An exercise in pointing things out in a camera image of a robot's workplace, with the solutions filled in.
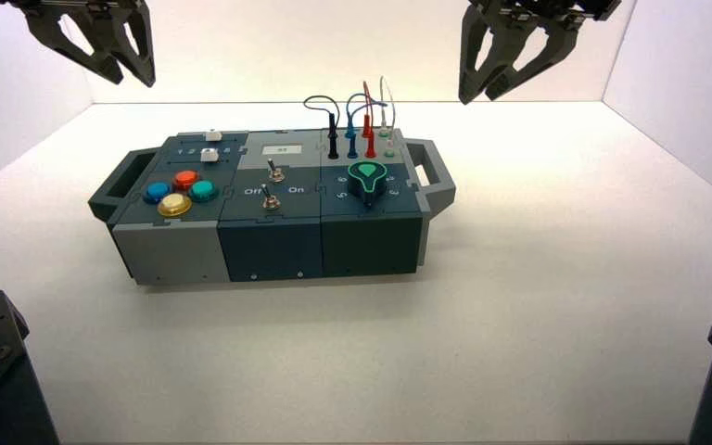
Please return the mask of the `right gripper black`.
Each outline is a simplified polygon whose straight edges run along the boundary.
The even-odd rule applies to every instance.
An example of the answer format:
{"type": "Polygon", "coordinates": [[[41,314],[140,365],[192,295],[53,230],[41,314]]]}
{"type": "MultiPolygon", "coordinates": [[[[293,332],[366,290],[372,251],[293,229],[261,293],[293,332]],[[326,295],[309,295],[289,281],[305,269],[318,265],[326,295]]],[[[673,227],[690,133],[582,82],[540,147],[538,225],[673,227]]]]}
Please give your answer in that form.
{"type": "Polygon", "coordinates": [[[471,1],[462,20],[458,96],[469,104],[485,90],[490,100],[511,92],[530,79],[563,61],[575,48],[578,28],[586,19],[606,21],[621,0],[577,1],[471,1]],[[512,21],[521,23],[546,19],[565,29],[546,28],[545,46],[520,70],[514,63],[528,36],[515,39],[512,21]],[[477,57],[487,33],[492,35],[488,53],[478,64],[477,57]]]}

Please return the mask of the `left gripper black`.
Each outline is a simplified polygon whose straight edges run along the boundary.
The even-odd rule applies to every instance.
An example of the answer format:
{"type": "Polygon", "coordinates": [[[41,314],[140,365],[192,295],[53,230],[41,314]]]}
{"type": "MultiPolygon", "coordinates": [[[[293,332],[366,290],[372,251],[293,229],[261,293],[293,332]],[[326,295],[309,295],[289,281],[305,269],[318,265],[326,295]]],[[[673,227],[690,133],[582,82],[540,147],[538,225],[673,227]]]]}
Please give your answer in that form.
{"type": "Polygon", "coordinates": [[[146,87],[156,81],[150,12],[145,1],[0,0],[24,13],[30,33],[44,46],[100,77],[123,79],[116,59],[146,87]],[[94,17],[111,16],[110,53],[95,35],[94,17]],[[91,53],[76,45],[60,25],[68,16],[89,41],[91,53]]]}

